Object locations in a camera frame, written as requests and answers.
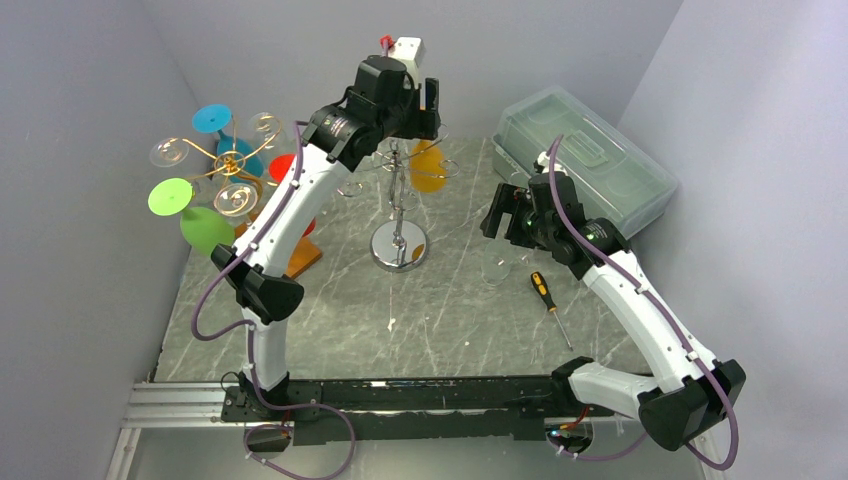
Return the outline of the red plastic wine glass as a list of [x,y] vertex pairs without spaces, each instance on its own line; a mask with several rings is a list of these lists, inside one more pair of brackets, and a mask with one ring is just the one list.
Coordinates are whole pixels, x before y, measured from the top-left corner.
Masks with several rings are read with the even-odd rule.
[[295,161],[294,153],[287,153],[276,157],[268,166],[268,172],[271,179],[280,184],[286,177]]

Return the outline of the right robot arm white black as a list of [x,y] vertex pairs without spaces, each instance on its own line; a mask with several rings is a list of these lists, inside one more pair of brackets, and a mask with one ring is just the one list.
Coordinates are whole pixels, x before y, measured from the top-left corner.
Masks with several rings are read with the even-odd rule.
[[586,405],[638,420],[660,447],[676,451],[724,420],[746,382],[735,360],[720,360],[700,343],[653,289],[627,240],[605,218],[589,219],[575,182],[563,172],[537,174],[527,186],[496,187],[480,229],[514,246],[543,250],[594,292],[624,327],[649,367],[637,375],[579,357],[559,367],[551,388],[557,411]]

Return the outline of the clear wine glass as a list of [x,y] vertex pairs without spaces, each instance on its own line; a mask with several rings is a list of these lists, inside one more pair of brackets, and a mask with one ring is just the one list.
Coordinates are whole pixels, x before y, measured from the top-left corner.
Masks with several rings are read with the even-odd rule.
[[512,246],[506,240],[491,240],[484,248],[481,258],[481,278],[489,286],[501,285],[511,272],[513,264]]
[[512,172],[509,175],[507,182],[510,185],[514,185],[518,188],[527,189],[528,188],[528,182],[531,178],[532,178],[531,174],[528,174],[527,172],[525,172],[523,170],[515,170],[514,172]]

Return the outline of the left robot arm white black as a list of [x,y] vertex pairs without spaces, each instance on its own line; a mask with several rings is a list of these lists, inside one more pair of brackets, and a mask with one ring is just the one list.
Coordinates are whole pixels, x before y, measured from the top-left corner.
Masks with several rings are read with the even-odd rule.
[[210,255],[244,315],[248,363],[240,383],[261,419],[279,417],[289,402],[287,320],[304,289],[285,271],[307,227],[382,141],[438,136],[439,83],[422,77],[420,64],[397,54],[363,60],[342,99],[305,122],[296,160],[256,221],[233,245],[220,244]]

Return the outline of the orange plastic wine glass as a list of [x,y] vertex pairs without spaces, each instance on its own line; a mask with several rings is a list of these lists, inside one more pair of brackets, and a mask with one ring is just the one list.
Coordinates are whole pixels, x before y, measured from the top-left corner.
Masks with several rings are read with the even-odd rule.
[[420,140],[410,152],[411,186],[420,193],[435,193],[446,185],[447,170],[442,166],[445,156],[430,140]]

